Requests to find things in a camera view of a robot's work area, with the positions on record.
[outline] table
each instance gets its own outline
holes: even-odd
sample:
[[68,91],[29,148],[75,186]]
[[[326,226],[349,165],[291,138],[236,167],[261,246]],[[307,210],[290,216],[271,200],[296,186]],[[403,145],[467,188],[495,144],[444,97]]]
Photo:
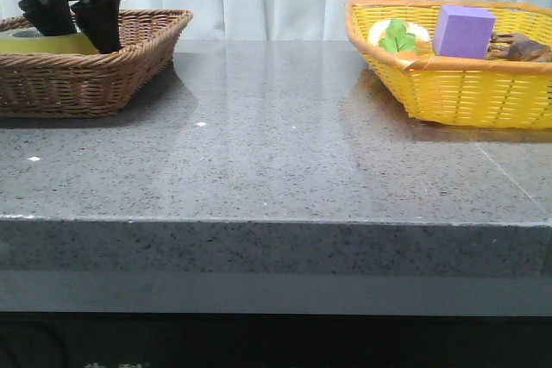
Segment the table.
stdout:
[[117,116],[0,120],[0,311],[550,316],[551,143],[347,42],[181,41]]

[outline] yellow wicker basket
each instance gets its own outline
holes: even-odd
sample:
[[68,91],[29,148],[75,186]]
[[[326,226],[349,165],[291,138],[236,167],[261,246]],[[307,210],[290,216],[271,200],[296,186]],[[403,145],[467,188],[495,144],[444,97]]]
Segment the yellow wicker basket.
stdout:
[[411,117],[486,128],[552,128],[552,63],[432,55],[409,60],[365,41],[375,22],[392,17],[433,35],[444,4],[487,8],[497,16],[497,32],[523,32],[552,45],[552,9],[505,2],[351,0],[348,37]]
[[[188,10],[122,10],[123,48],[114,53],[0,53],[0,117],[116,114],[171,61],[191,18]],[[29,26],[23,17],[0,21],[0,31]]]

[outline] purple cube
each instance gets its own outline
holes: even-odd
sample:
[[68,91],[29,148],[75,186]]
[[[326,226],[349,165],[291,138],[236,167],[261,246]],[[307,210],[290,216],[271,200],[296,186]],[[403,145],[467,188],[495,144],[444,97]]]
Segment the purple cube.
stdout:
[[436,54],[484,59],[496,20],[487,9],[443,5],[433,39]]

